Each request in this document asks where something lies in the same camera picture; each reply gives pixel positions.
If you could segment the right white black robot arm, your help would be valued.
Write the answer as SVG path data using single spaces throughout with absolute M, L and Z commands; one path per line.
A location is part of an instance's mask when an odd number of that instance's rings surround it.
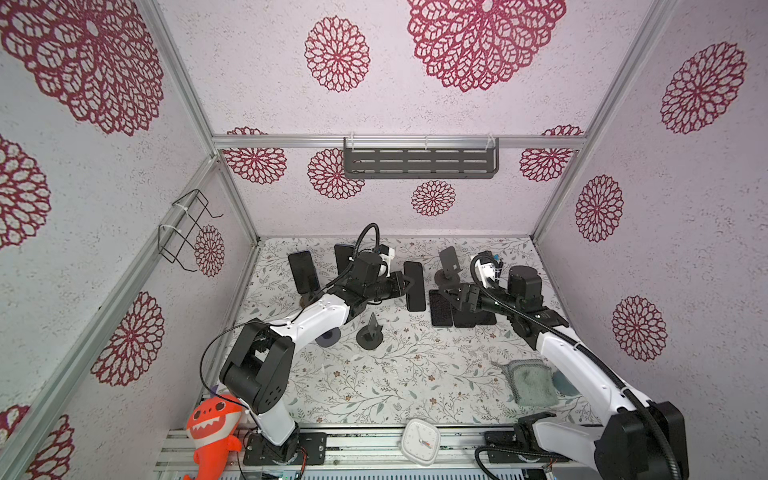
M 603 479 L 686 479 L 690 475 L 685 421 L 670 402 L 655 402 L 632 387 L 580 340 L 568 321 L 544 304 L 542 279 L 529 266 L 515 265 L 505 285 L 489 251 L 469 265 L 471 282 L 460 279 L 452 247 L 439 254 L 439 293 L 458 312 L 505 316 L 514 332 L 552 363 L 592 407 L 599 422 L 577 425 L 552 413 L 521 418 L 513 429 L 489 432 L 475 453 L 491 462 L 575 462 Z

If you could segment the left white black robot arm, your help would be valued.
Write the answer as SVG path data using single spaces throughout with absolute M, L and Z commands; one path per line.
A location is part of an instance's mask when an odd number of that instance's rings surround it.
M 219 380 L 253 412 L 269 459 L 286 464 L 299 450 L 300 429 L 283 401 L 295 354 L 312 342 L 334 344 L 341 327 L 369 305 L 404 296 L 411 281 L 391 269 L 394 256 L 375 223 L 363 228 L 345 268 L 324 285 L 310 252 L 290 254 L 302 307 L 276 321 L 254 318 L 239 326 Z

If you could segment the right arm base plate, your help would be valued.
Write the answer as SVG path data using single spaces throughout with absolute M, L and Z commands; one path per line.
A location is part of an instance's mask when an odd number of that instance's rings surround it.
M 491 464 L 569 461 L 565 456 L 543 450 L 525 433 L 518 436 L 515 430 L 486 431 L 484 441 L 491 448 L 487 452 Z

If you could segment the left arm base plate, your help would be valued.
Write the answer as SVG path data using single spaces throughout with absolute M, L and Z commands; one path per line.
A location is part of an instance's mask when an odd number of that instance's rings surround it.
M 245 466 L 316 466 L 325 463 L 326 433 L 299 432 L 276 446 L 263 435 L 251 435 L 244 449 Z

